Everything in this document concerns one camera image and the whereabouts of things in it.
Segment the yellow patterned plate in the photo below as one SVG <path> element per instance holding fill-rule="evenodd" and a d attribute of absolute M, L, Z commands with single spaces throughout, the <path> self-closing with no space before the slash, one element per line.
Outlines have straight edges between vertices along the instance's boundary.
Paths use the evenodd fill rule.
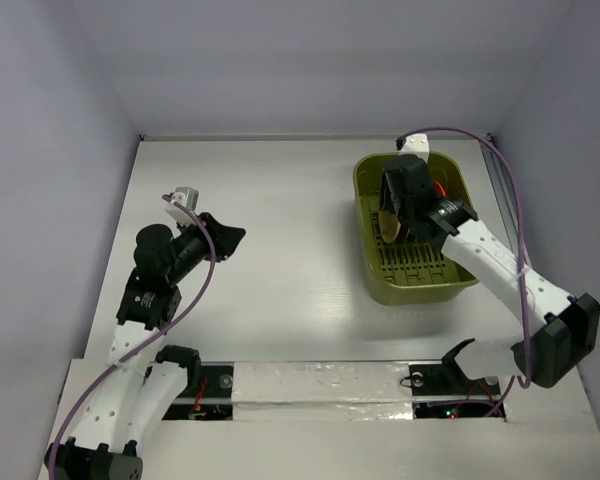
<path fill-rule="evenodd" d="M 380 210 L 378 227 L 384 243 L 392 244 L 400 238 L 402 226 L 396 214 Z"/>

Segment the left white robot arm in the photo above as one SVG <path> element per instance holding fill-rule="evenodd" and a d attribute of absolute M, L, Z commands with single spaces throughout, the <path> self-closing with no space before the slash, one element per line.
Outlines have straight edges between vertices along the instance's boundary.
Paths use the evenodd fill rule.
<path fill-rule="evenodd" d="M 148 438 L 171 403 L 203 388 L 197 350 L 167 345 L 181 320 L 178 284 L 197 265 L 228 259 L 246 231 L 210 213 L 179 213 L 177 228 L 136 236 L 135 266 L 116 314 L 106 367 L 71 407 L 45 454 L 51 479 L 139 479 Z"/>

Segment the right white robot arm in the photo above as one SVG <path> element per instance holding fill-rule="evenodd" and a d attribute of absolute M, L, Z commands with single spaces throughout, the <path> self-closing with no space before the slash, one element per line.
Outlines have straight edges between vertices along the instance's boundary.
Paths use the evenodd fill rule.
<path fill-rule="evenodd" d="M 472 274 L 520 321 L 523 338 L 511 351 L 516 371 L 532 383 L 554 387 L 593 351 L 600 303 L 568 293 L 525 265 L 471 206 L 436 191 L 425 160 L 413 154 L 389 159 L 380 205 L 416 239 Z"/>

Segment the olive green dish rack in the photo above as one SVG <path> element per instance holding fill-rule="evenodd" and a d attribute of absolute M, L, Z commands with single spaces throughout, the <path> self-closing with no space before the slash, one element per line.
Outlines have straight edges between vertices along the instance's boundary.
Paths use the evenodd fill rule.
<path fill-rule="evenodd" d="M 381 236 L 381 172 L 393 156 L 371 154 L 353 170 L 365 287 L 373 300 L 386 306 L 449 301 L 478 280 L 426 243 L 399 238 L 388 244 Z"/>

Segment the orange plate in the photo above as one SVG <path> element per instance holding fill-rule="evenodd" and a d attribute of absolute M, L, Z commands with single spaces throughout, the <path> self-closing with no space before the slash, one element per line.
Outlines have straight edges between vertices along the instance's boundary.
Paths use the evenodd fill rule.
<path fill-rule="evenodd" d="M 447 192 L 446 192 L 446 189 L 444 188 L 444 186 L 436 180 L 434 180 L 433 183 L 434 183 L 436 193 L 441 197 L 446 197 Z"/>

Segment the silver foil tape strip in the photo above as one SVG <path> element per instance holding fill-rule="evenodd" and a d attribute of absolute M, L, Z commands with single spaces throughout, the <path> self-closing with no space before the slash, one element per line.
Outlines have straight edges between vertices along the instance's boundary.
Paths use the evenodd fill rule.
<path fill-rule="evenodd" d="M 239 362 L 233 419 L 240 422 L 410 421 L 404 362 Z"/>

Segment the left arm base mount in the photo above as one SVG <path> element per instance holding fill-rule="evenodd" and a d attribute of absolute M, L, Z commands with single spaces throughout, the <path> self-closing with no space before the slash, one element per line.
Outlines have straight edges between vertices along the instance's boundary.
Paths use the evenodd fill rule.
<path fill-rule="evenodd" d="M 233 418 L 233 363 L 203 363 L 196 393 L 184 393 L 167 409 L 166 421 L 228 421 Z"/>

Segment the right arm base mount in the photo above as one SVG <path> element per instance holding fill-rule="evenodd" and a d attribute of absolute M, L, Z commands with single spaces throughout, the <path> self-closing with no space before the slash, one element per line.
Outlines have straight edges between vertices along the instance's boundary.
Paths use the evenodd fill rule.
<path fill-rule="evenodd" d="M 411 392 L 416 419 L 485 417 L 502 394 L 496 377 L 471 380 L 457 367 L 443 363 L 411 364 L 399 385 Z"/>

